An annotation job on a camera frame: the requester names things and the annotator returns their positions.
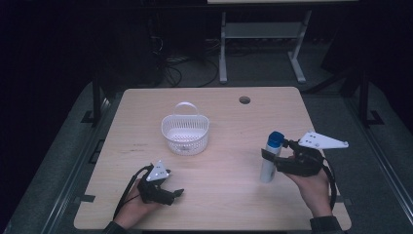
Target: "bottle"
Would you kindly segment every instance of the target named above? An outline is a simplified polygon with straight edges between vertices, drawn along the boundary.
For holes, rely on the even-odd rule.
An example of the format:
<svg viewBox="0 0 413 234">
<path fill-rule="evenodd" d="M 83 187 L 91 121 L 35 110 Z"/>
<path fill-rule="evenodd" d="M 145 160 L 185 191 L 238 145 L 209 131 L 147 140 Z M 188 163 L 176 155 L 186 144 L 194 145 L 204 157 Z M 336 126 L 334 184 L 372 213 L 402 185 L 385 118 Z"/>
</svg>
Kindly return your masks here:
<svg viewBox="0 0 413 234">
<path fill-rule="evenodd" d="M 267 145 L 265 146 L 265 150 L 276 154 L 277 157 L 280 156 L 282 151 L 282 142 L 284 140 L 284 135 L 279 132 L 272 132 L 268 136 Z M 271 182 L 274 178 L 274 174 L 276 172 L 276 167 L 274 166 L 274 162 L 269 161 L 267 159 L 262 159 L 262 166 L 261 166 L 261 175 L 260 180 L 261 182 Z"/>
</svg>

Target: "person's left hand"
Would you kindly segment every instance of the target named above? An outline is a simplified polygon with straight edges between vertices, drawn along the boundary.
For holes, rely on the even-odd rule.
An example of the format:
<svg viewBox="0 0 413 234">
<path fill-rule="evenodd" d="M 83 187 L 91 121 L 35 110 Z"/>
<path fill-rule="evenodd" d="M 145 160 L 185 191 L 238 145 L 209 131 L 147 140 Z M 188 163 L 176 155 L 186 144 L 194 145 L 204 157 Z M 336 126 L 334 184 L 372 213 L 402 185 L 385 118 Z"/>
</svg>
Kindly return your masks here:
<svg viewBox="0 0 413 234">
<path fill-rule="evenodd" d="M 128 230 L 134 227 L 143 217 L 151 213 L 152 211 L 160 208 L 162 205 L 159 203 L 145 204 L 139 196 L 137 185 L 140 182 L 140 178 L 136 180 L 130 193 L 125 199 L 124 206 L 119 210 L 114 222 L 118 223 L 124 229 Z"/>
</svg>

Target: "black sleeve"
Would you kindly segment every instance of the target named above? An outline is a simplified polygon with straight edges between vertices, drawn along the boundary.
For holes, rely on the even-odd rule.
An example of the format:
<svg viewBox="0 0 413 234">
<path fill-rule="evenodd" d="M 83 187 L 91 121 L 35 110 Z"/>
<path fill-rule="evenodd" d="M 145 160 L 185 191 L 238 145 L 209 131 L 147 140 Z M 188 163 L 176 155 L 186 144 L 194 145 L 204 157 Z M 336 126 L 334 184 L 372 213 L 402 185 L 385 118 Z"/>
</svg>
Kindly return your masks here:
<svg viewBox="0 0 413 234">
<path fill-rule="evenodd" d="M 313 234 L 342 234 L 340 224 L 335 216 L 322 216 L 310 219 Z"/>
<path fill-rule="evenodd" d="M 120 225 L 118 225 L 118 223 L 111 221 L 104 228 L 102 234 L 129 234 L 129 232 Z"/>
</svg>

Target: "blue bottle cap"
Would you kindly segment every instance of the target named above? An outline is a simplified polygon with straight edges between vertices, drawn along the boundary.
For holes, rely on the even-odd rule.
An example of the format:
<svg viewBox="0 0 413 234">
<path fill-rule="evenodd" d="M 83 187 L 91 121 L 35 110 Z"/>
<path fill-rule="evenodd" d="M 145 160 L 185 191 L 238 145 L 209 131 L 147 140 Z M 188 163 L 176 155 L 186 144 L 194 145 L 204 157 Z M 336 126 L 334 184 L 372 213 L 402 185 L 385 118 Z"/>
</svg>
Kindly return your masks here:
<svg viewBox="0 0 413 234">
<path fill-rule="evenodd" d="M 272 132 L 268 136 L 267 144 L 270 147 L 278 148 L 282 145 L 283 140 L 284 140 L 284 135 L 283 134 L 281 134 L 279 132 Z"/>
</svg>

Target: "plastic basket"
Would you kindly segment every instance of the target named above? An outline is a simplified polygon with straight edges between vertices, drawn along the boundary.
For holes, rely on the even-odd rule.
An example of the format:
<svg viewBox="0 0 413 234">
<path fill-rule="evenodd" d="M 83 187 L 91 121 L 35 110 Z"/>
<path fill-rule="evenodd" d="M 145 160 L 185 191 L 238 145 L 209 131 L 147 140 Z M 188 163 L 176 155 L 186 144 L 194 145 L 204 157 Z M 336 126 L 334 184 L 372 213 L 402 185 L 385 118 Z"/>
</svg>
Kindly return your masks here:
<svg viewBox="0 0 413 234">
<path fill-rule="evenodd" d="M 195 115 L 177 114 L 180 106 L 194 108 Z M 209 120 L 200 115 L 197 106 L 184 101 L 176 105 L 173 114 L 162 121 L 162 134 L 172 152 L 178 155 L 196 155 L 207 147 Z"/>
</svg>

